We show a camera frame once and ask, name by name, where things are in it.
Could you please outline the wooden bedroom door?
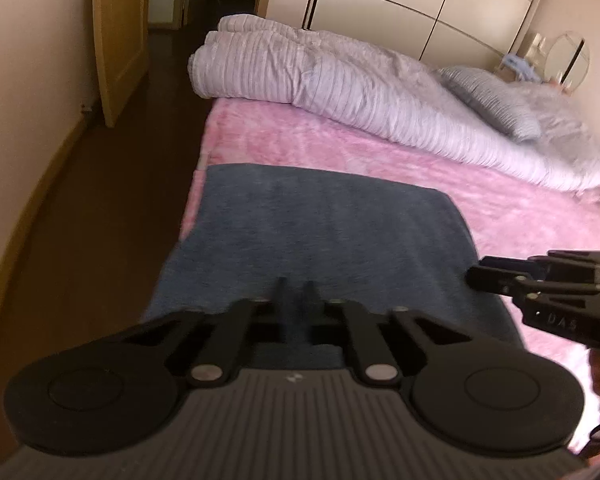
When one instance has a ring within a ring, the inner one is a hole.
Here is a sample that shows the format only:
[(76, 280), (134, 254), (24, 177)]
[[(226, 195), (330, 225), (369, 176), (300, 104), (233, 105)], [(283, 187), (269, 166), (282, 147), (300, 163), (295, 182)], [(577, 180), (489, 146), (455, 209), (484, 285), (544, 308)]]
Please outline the wooden bedroom door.
[(92, 0), (100, 102), (112, 128), (148, 72), (148, 0)]

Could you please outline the blue denim jeans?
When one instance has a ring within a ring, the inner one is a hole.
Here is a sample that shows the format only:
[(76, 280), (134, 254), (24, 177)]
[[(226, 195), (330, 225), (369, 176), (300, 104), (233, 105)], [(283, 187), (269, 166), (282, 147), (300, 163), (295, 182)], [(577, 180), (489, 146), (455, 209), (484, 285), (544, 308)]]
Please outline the blue denim jeans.
[(462, 214), (432, 188), (322, 170), (214, 165), (194, 227), (166, 260), (144, 317), (220, 313), (236, 300), (268, 296), (284, 280), (291, 300), (313, 283), (325, 299), (353, 300), (380, 314), (407, 307), (520, 346), (502, 300), (466, 285), (477, 260)]

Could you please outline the round vanity mirror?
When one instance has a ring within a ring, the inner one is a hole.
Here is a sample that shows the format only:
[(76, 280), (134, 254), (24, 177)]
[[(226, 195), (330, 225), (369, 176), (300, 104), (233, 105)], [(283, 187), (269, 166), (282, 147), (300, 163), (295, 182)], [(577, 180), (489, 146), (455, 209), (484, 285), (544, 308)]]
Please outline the round vanity mirror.
[(564, 32), (547, 51), (543, 76), (568, 92), (575, 92), (585, 80), (591, 65), (590, 46), (578, 32)]

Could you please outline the blue item on nightstand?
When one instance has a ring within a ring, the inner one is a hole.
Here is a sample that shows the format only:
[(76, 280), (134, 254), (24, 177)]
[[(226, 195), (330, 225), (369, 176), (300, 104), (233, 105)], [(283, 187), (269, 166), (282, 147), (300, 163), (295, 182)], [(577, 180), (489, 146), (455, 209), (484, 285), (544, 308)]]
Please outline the blue item on nightstand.
[(520, 81), (534, 82), (535, 84), (542, 84), (543, 82), (542, 77), (535, 71), (535, 68), (527, 60), (516, 54), (507, 53), (504, 55), (501, 66), (512, 70)]

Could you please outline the lilac striped quilt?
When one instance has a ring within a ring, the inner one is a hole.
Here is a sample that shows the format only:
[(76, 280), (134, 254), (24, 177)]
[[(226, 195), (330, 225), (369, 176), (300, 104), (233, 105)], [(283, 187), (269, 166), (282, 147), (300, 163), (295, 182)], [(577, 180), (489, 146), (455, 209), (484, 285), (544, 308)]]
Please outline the lilac striped quilt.
[(290, 104), (396, 144), (555, 190), (600, 188), (600, 141), (572, 99), (549, 84), (506, 82), (542, 130), (539, 139), (520, 142), (489, 126), (442, 86), (437, 70), (414, 58), (252, 14), (221, 18), (187, 70), (202, 98)]

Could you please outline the cream sliding wardrobe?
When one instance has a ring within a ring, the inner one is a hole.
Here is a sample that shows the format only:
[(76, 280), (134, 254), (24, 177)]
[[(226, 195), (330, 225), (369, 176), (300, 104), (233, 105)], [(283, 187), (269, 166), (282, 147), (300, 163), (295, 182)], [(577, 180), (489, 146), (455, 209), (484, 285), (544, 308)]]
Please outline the cream sliding wardrobe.
[(259, 0), (262, 18), (327, 30), (428, 65), (495, 67), (515, 51), (540, 0)]

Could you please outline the pink floral fleece blanket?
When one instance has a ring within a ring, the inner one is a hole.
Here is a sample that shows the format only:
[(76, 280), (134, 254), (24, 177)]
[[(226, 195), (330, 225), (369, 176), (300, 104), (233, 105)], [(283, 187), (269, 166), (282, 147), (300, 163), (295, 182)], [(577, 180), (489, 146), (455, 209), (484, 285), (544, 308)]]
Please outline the pink floral fleece blanket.
[(483, 256), (526, 258), (551, 249), (600, 250), (600, 204), (590, 193), (554, 191), (490, 168), (406, 148), (291, 105), (247, 100), (212, 105), (181, 237), (193, 229), (207, 168), (242, 162), (436, 188), (460, 210)]

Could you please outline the grey striped pillow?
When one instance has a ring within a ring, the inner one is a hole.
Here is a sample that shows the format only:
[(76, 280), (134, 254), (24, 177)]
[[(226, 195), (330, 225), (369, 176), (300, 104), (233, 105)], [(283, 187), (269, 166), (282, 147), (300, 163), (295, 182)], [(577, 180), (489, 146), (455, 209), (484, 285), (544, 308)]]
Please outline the grey striped pillow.
[(539, 121), (524, 98), (505, 81), (469, 66), (440, 68), (437, 73), (446, 90), (499, 133), (520, 142), (539, 139)]

